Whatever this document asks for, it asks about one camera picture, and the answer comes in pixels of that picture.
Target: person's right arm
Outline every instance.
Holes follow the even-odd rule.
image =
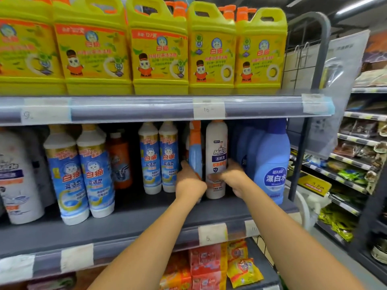
[[[270,199],[232,160],[223,180],[241,197],[270,256],[291,290],[365,290],[361,282]]]

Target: fluorescent light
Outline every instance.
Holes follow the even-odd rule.
[[[287,7],[293,7],[295,4],[298,4],[299,2],[301,2],[302,0],[294,0],[293,2],[291,2],[290,4],[286,5]]]
[[[341,9],[341,10],[337,11],[336,15],[341,15],[341,14],[343,14],[345,12],[348,12],[348,11],[350,11],[352,9],[358,8],[360,6],[363,6],[363,5],[365,5],[367,3],[370,3],[372,1],[375,1],[375,0],[361,0],[361,1],[357,2],[357,3],[354,3],[352,5],[349,5],[349,6],[345,7],[344,9]]]

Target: hand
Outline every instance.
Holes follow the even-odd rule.
[[[243,185],[251,181],[243,171],[242,167],[234,160],[228,159],[228,168],[222,173],[208,175],[211,181],[225,181],[233,189],[236,196],[242,198]]]
[[[187,161],[181,162],[182,170],[177,173],[176,199],[191,199],[195,204],[207,190],[207,184],[201,181]]]

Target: orange package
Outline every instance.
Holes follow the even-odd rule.
[[[191,290],[192,280],[186,252],[173,253],[160,280],[159,290]]]
[[[227,248],[227,262],[240,258],[248,258],[246,241],[244,239],[230,241]]]
[[[192,290],[226,290],[227,272],[192,276]]]
[[[227,243],[193,248],[189,250],[191,275],[194,277],[227,271]]]

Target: person's right hand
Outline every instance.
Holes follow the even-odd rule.
[[[246,181],[251,181],[250,178],[243,171],[242,167],[234,160],[228,159],[227,170],[221,173],[214,173],[208,175],[211,181],[225,181],[233,189],[236,196],[242,198],[243,186]]]

